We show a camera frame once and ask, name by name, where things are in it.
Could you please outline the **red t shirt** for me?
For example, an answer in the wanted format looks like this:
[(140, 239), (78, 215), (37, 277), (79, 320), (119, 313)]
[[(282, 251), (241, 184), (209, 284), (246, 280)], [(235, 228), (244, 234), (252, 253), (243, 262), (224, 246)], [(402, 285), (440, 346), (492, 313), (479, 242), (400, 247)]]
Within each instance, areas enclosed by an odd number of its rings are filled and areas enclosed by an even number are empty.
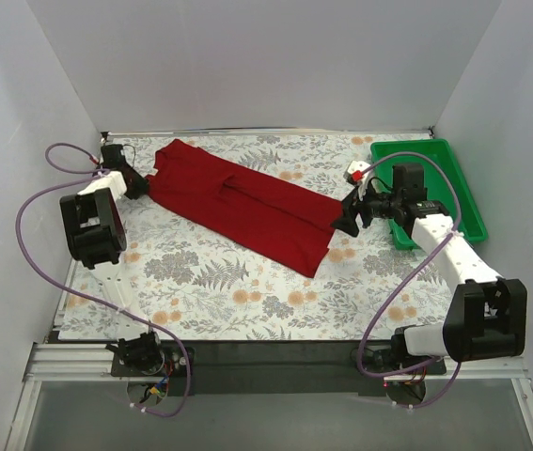
[(179, 139), (156, 151), (149, 197), (167, 210), (301, 275), (315, 276), (340, 201)]

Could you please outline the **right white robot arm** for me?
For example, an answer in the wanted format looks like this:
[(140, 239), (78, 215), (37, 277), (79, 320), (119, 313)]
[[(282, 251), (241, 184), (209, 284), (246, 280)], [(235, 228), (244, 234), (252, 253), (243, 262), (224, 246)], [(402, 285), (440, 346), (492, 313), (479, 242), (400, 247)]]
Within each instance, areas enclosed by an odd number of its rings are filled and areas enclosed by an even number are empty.
[(527, 290), (488, 266), (460, 234), (457, 215), (428, 198), (424, 169), (399, 163), (384, 191), (374, 185), (367, 163), (353, 161), (345, 171), (353, 190), (342, 201), (332, 226), (352, 237), (375, 218), (391, 219), (426, 253), (452, 292), (440, 323), (399, 328), (389, 342), (391, 364), (412, 373), (430, 358), (457, 363), (521, 355), (525, 350)]

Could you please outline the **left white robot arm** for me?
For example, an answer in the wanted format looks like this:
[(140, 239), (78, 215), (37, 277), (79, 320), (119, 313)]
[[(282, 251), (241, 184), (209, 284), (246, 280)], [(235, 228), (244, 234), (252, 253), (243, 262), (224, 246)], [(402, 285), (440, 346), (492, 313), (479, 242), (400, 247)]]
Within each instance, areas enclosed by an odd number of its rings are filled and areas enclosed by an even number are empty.
[[(124, 146), (101, 147), (100, 168), (109, 173), (77, 194), (60, 198), (65, 236), (71, 256), (98, 282), (103, 297), (121, 315), (145, 319), (132, 285), (125, 275), (127, 249), (125, 227), (118, 212), (121, 197), (135, 200), (149, 192), (149, 181), (126, 160)], [(156, 333), (128, 317), (118, 321), (118, 341), (106, 347), (123, 365), (147, 376), (158, 374), (165, 364)]]

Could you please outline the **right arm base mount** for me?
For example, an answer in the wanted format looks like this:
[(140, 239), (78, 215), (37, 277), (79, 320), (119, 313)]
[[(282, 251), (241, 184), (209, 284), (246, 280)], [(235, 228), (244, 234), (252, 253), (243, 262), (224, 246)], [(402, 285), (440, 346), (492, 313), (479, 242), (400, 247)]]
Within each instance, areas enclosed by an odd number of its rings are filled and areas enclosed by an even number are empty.
[(376, 374), (375, 378), (368, 378), (375, 381), (375, 394), (358, 395), (357, 399), (369, 404), (390, 405), (394, 409), (421, 406), (427, 396), (427, 377), (447, 373), (442, 358), (436, 358), (427, 366), (406, 370), (408, 366), (420, 365), (427, 360), (428, 357), (420, 356), (399, 362), (388, 344), (366, 346), (362, 364), (367, 371)]

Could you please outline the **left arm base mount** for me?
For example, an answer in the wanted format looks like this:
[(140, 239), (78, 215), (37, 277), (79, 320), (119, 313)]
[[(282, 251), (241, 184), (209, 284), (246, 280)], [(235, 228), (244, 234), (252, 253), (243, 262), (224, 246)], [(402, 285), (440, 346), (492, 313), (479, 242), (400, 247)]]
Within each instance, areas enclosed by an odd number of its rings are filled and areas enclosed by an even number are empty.
[(126, 394), (133, 404), (155, 407), (164, 401), (175, 378), (186, 379), (186, 368), (194, 362), (196, 350), (188, 348), (188, 358), (177, 346), (138, 343), (107, 344), (113, 355), (110, 375), (131, 378)]

